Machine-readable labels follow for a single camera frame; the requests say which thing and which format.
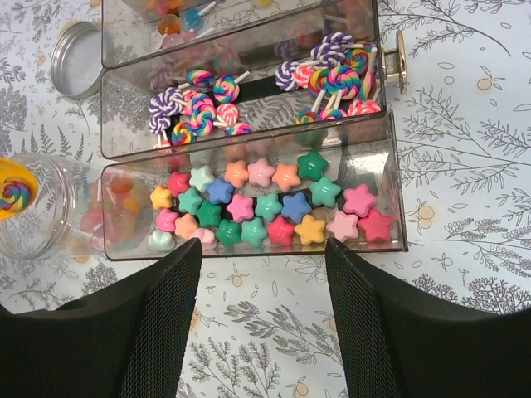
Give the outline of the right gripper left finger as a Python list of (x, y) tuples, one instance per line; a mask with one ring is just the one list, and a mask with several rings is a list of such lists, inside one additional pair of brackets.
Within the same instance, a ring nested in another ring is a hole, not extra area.
[(59, 308), (1, 309), (3, 397), (174, 397), (202, 265), (193, 238)]

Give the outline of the clear compartment candy box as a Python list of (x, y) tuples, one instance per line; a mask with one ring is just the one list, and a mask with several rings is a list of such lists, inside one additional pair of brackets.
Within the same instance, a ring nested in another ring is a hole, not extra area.
[[(392, 112), (381, 108), (375, 114), (299, 125), (296, 117), (311, 96), (302, 90), (284, 92), (274, 82), (283, 62), (307, 56), (318, 40), (335, 32), (379, 42), (377, 4), (314, 2), (107, 70), (100, 89), (101, 149), (109, 162), (104, 175), (122, 172), (154, 189), (174, 169), (208, 165), (219, 173), (229, 162), (258, 158), (294, 163), (314, 150), (329, 162), (326, 175), (332, 182), (343, 188), (366, 184), (378, 199), (378, 210), (392, 218), (388, 240), (371, 243), (361, 236), (347, 240), (347, 247), (366, 253), (406, 250)], [(217, 131), (182, 148), (158, 149), (149, 131), (149, 101), (192, 67), (250, 73), (236, 107), (251, 131), (236, 136)]]

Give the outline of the silver round jar lid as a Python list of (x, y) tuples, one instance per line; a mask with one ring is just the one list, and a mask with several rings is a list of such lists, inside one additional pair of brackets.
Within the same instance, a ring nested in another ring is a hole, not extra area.
[(114, 60), (110, 36), (93, 22), (65, 29), (51, 54), (50, 77), (56, 90), (72, 99), (86, 99), (100, 89), (105, 61)]

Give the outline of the clear plastic jar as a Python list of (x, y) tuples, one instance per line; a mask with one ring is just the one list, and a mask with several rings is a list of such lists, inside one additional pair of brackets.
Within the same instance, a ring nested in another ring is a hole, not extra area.
[(116, 164), (101, 166), (19, 153), (38, 181), (35, 201), (1, 220), (1, 253), (15, 260), (131, 254), (149, 234), (153, 213), (146, 183)]

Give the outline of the yellow plastic scoop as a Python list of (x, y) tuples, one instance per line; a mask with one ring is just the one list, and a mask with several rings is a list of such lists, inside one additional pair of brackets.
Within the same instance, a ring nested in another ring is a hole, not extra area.
[(1, 158), (1, 220), (25, 211), (37, 198), (38, 181), (26, 167)]

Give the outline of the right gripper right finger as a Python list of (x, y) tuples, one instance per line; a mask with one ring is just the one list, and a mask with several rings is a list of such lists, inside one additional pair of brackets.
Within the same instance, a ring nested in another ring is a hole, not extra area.
[(426, 293), (329, 239), (325, 265), (351, 397), (527, 397), (530, 312)]

